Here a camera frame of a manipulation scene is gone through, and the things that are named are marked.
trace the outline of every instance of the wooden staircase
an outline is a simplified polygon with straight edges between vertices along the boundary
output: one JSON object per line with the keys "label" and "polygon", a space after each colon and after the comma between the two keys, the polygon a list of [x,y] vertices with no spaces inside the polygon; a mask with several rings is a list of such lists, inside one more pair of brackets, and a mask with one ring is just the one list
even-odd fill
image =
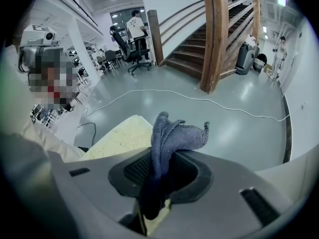
{"label": "wooden staircase", "polygon": [[[238,5],[229,10],[229,21],[247,8],[247,5]],[[251,14],[250,9],[238,19],[228,30],[228,37],[234,33],[242,22]],[[237,37],[227,46],[227,49],[236,41]],[[206,45],[206,24],[189,36],[166,59],[166,65],[182,71],[192,77],[201,79],[204,64]]]}

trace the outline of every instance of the gray floor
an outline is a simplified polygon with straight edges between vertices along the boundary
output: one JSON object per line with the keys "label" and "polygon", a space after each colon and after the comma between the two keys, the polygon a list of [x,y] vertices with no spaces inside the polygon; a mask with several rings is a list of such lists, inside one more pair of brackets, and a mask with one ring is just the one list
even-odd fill
{"label": "gray floor", "polygon": [[[210,95],[193,88],[197,80],[169,67],[137,69],[132,77],[126,67],[102,76],[89,101],[89,111],[104,106],[118,96],[135,89],[173,90],[188,97],[208,98],[228,108],[239,108],[253,115],[285,116],[282,92],[264,74],[231,75],[218,83]],[[189,100],[174,93],[133,92],[90,116],[80,124],[96,123],[95,142],[117,124],[132,115],[143,116],[154,124],[161,111],[170,120],[183,119],[186,124],[203,128],[210,121],[209,140],[199,151],[238,162],[258,171],[279,165],[286,145],[286,123],[253,118],[239,111],[227,111],[206,101]],[[90,147],[93,125],[86,125],[75,137],[75,146]]]}

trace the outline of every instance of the black office chair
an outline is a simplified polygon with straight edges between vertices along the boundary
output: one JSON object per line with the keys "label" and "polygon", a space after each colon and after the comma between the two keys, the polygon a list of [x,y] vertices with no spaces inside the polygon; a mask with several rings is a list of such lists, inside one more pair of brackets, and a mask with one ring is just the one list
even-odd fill
{"label": "black office chair", "polygon": [[128,72],[131,75],[134,75],[134,71],[139,67],[147,67],[147,70],[150,69],[150,66],[152,65],[150,62],[140,63],[140,61],[142,60],[142,56],[147,54],[150,51],[149,49],[141,48],[141,39],[145,38],[145,36],[135,38],[135,41],[138,41],[138,47],[136,47],[136,50],[131,51],[128,45],[125,43],[125,41],[123,41],[123,39],[121,38],[120,34],[117,32],[117,29],[114,26],[110,27],[110,34],[113,36],[115,41],[118,43],[120,49],[122,50],[123,60],[126,62],[136,61],[137,64],[128,69]]}

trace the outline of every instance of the black rubber slot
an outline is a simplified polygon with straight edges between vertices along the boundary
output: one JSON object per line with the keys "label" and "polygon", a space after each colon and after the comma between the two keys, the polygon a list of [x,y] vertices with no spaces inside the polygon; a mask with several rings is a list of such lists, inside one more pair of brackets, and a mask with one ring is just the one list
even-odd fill
{"label": "black rubber slot", "polygon": [[279,213],[254,188],[245,189],[240,194],[263,226],[279,217]]}
{"label": "black rubber slot", "polygon": [[[151,149],[147,149],[112,167],[108,177],[121,195],[138,198],[152,173]],[[173,153],[169,173],[175,189],[170,197],[172,204],[198,200],[213,182],[213,174],[206,164],[181,152]]]}
{"label": "black rubber slot", "polygon": [[80,174],[84,174],[84,173],[87,173],[87,172],[90,172],[90,169],[86,168],[86,167],[69,171],[71,177],[78,176]]}

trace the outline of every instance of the white t-shirt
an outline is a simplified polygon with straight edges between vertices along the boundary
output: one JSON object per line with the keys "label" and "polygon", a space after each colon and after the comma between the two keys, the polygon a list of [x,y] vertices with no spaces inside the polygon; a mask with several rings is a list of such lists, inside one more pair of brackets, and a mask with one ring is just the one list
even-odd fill
{"label": "white t-shirt", "polygon": [[144,26],[144,23],[142,19],[138,17],[133,17],[127,22],[126,27],[129,29],[132,38],[137,38],[145,35],[144,32],[140,29],[140,26]]}

